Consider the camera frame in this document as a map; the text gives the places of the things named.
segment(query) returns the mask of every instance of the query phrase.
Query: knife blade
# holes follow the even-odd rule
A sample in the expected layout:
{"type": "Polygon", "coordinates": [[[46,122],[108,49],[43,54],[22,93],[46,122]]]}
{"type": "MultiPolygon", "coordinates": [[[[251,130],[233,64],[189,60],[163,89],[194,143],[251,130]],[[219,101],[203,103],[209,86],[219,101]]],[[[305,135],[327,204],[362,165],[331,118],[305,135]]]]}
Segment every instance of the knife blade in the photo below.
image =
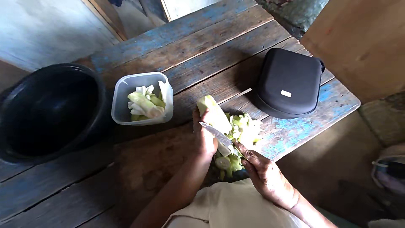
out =
{"type": "Polygon", "coordinates": [[[204,122],[199,122],[205,129],[207,129],[211,134],[215,136],[215,138],[218,139],[221,143],[223,143],[226,147],[233,145],[232,141],[228,139],[224,134],[222,134],[220,131],[215,129],[213,126],[206,124],[204,122]]]}

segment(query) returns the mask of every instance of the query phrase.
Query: black plastic basin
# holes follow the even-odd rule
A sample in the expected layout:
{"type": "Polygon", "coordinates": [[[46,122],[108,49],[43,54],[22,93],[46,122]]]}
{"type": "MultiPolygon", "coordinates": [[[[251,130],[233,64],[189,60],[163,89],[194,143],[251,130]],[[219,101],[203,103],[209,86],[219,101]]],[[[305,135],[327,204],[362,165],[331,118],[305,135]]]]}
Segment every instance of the black plastic basin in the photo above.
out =
{"type": "Polygon", "coordinates": [[[39,69],[3,94],[0,158],[38,164],[92,145],[111,125],[100,78],[77,64],[39,69]]]}

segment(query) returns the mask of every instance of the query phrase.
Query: plastic container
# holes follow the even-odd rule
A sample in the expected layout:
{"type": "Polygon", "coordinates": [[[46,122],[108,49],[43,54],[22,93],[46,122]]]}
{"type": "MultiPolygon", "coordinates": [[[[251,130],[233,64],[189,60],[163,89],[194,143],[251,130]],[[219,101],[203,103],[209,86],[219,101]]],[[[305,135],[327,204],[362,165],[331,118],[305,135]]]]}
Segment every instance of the plastic container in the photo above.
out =
{"type": "Polygon", "coordinates": [[[140,73],[128,75],[118,80],[114,90],[111,117],[117,124],[132,126],[153,125],[169,121],[173,117],[173,89],[166,75],[160,72],[140,73]],[[153,93],[158,95],[160,93],[158,81],[164,82],[167,86],[166,107],[163,115],[148,120],[131,121],[131,110],[128,109],[128,94],[134,92],[136,87],[153,85],[153,93]]]}

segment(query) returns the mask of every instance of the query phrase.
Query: person's left hand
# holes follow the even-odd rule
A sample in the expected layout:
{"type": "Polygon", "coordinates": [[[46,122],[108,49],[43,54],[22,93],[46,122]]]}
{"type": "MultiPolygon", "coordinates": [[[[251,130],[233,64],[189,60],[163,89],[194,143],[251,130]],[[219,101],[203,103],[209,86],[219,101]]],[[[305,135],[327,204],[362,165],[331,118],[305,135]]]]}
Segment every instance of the person's left hand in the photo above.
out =
{"type": "Polygon", "coordinates": [[[218,148],[218,141],[217,139],[205,128],[201,126],[200,122],[209,123],[211,118],[214,116],[211,115],[212,113],[209,112],[209,108],[205,110],[200,118],[200,112],[198,108],[193,112],[193,129],[194,134],[196,135],[196,147],[197,152],[202,155],[213,156],[218,148]]]}

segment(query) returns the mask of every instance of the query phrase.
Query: wall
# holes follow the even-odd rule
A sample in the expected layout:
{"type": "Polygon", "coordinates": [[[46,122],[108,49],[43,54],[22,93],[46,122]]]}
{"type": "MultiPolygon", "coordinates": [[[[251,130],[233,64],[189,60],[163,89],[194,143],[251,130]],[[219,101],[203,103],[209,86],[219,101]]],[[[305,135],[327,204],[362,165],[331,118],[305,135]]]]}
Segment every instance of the wall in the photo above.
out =
{"type": "Polygon", "coordinates": [[[1,59],[34,71],[118,40],[81,0],[8,0],[0,7],[0,43],[1,59]]]}
{"type": "Polygon", "coordinates": [[[195,12],[221,0],[162,0],[169,21],[195,12]]]}

